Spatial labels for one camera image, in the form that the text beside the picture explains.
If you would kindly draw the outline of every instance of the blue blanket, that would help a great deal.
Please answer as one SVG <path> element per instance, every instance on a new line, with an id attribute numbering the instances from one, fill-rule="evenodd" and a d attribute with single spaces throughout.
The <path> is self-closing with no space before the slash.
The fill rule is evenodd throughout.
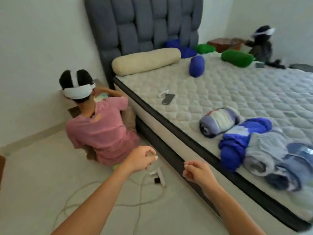
<path id="1" fill-rule="evenodd" d="M 234 126 L 223 135 L 218 147 L 221 149 L 221 164 L 235 171 L 243 162 L 252 133 L 266 133 L 272 129 L 269 119 L 252 118 Z"/>

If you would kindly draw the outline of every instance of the white wall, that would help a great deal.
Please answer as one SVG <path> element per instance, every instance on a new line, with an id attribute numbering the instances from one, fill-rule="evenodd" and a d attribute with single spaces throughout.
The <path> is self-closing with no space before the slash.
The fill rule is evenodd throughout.
<path id="1" fill-rule="evenodd" d="M 233 0 L 203 0 L 203 14 L 198 29 L 199 43 L 224 37 Z"/>
<path id="2" fill-rule="evenodd" d="M 276 27 L 273 59 L 313 64 L 313 0 L 234 0 L 226 36 L 247 39 L 262 25 Z"/>
<path id="3" fill-rule="evenodd" d="M 103 78 L 82 0 L 0 0 L 0 146 L 67 119 L 59 77 Z"/>

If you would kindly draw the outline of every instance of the green bolster pillow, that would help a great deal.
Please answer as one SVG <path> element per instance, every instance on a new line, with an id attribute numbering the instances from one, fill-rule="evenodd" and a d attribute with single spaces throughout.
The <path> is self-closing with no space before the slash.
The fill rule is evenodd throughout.
<path id="1" fill-rule="evenodd" d="M 214 46 L 208 45 L 207 43 L 202 43 L 202 44 L 198 44 L 195 47 L 195 50 L 199 54 L 203 55 L 203 54 L 207 54 L 207 53 L 211 53 L 211 52 L 216 51 L 216 48 Z"/>
<path id="2" fill-rule="evenodd" d="M 234 64 L 237 67 L 248 67 L 253 61 L 254 56 L 236 50 L 226 50 L 221 55 L 221 60 Z"/>

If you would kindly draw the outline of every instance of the upholstered headboard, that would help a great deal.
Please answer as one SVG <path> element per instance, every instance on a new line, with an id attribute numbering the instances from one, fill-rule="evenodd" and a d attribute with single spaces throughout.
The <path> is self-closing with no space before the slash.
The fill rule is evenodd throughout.
<path id="1" fill-rule="evenodd" d="M 198 44 L 203 0 L 84 0 L 110 88 L 111 63 L 121 55 L 162 48 L 167 39 Z"/>

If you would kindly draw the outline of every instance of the folded blanket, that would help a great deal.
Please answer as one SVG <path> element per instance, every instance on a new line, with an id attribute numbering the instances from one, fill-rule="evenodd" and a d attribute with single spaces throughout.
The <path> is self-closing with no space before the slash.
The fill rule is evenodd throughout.
<path id="1" fill-rule="evenodd" d="M 313 145 L 292 144 L 301 145 L 297 155 L 285 155 L 282 161 L 276 165 L 275 171 L 265 177 L 276 189 L 299 191 L 313 177 Z"/>
<path id="2" fill-rule="evenodd" d="M 200 120 L 199 126 L 204 136 L 213 138 L 218 134 L 226 132 L 235 124 L 238 124 L 239 121 L 239 115 L 234 109 L 224 107 L 207 113 Z"/>
<path id="3" fill-rule="evenodd" d="M 275 171 L 275 164 L 288 154 L 288 138 L 280 128 L 273 128 L 267 133 L 251 134 L 246 149 L 244 167 L 257 176 L 267 176 Z"/>
<path id="4" fill-rule="evenodd" d="M 265 118 L 248 119 L 223 134 L 218 147 L 221 149 L 221 164 L 235 171 L 243 162 L 252 133 L 266 133 L 272 129 L 272 123 Z"/>

